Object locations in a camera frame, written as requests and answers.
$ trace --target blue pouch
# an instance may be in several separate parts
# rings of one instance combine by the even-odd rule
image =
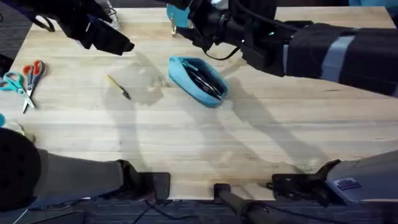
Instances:
[[[209,108],[222,104],[228,94],[228,84],[211,65],[200,58],[170,57],[169,77]]]
[[[188,21],[188,14],[189,14],[189,7],[186,10],[179,10],[173,5],[168,4],[166,6],[167,17],[170,20],[174,20],[174,24],[177,27],[182,28],[189,28],[189,21]]]

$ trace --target dark carpet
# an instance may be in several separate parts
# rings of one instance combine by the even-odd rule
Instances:
[[[114,7],[164,7],[164,4],[146,0],[111,0]],[[345,5],[345,0],[280,0],[281,6],[337,6]],[[14,9],[0,2],[0,13],[4,20],[0,23],[0,54],[15,58],[31,23]],[[398,212],[392,206],[373,205],[365,207],[328,207],[315,203],[270,202],[281,208],[295,212],[333,218],[350,223],[393,224],[397,223]],[[85,212],[89,224],[131,224],[147,208],[144,202],[123,200],[97,200],[82,202],[73,207],[45,212],[28,212],[19,223],[32,223],[74,210]],[[139,223],[239,223],[234,214],[226,207],[204,204],[195,201],[176,201],[163,208],[170,215],[182,216],[196,214],[201,218],[181,222],[168,220],[155,211],[149,211]],[[320,223],[314,220],[293,217],[270,210],[276,218],[288,218],[300,223]],[[21,214],[0,214],[0,223],[13,223]]]

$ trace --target teal-handled scissors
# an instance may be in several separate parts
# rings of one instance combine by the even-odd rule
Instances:
[[[33,65],[26,65],[24,67],[24,75],[27,77],[27,95],[32,97],[33,91],[38,84],[40,78],[45,72],[45,64],[41,60],[36,60]],[[24,101],[22,112],[25,113],[29,102]]]
[[[24,79],[20,73],[17,72],[7,72],[4,74],[2,81],[0,81],[0,90],[1,91],[14,91],[21,95],[29,104],[29,106],[35,108],[35,105],[31,98],[27,95],[22,86]]]

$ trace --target wood grain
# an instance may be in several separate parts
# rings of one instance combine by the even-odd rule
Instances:
[[[258,186],[276,172],[315,172],[332,159],[359,159],[397,149],[398,101],[321,80],[279,78],[237,54],[217,62],[171,37],[165,9],[118,9],[136,48],[122,57],[85,50],[57,28],[32,26],[12,66],[35,59],[48,70],[22,114],[22,98],[0,93],[0,113],[18,120],[52,153],[100,161],[126,159],[139,171],[172,175],[171,198],[209,199],[217,182],[246,198],[272,199]],[[278,8],[278,19],[340,26],[393,27],[382,7]],[[211,54],[228,54],[221,45]],[[171,55],[204,58],[230,85],[208,109],[167,78]],[[111,75],[132,96],[111,86]]]

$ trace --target blue object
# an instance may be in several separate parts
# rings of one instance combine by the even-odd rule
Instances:
[[[0,81],[0,90],[2,91],[14,91],[21,95],[29,104],[29,106],[35,108],[33,101],[30,99],[28,94],[25,92],[23,87],[24,79],[20,73],[17,72],[7,72],[4,74],[2,81]]]
[[[211,75],[217,84],[222,87],[223,91],[221,98],[211,96],[203,91],[195,82],[190,78],[185,67],[193,67],[204,71],[206,74]],[[223,99],[228,94],[228,84],[220,77],[219,73],[208,63],[200,58],[194,57],[170,57],[169,60],[169,77],[189,95],[196,99],[199,103],[209,108],[216,108],[222,104]]]
[[[0,114],[0,128],[3,127],[6,123],[6,118],[3,114]]]
[[[397,0],[349,0],[350,6],[385,6],[391,17],[398,15]]]
[[[167,16],[170,20],[172,20],[172,16],[174,18],[174,24],[177,27],[181,28],[189,28],[188,22],[188,14],[189,14],[189,7],[186,10],[179,10],[173,5],[168,4],[166,7]]]

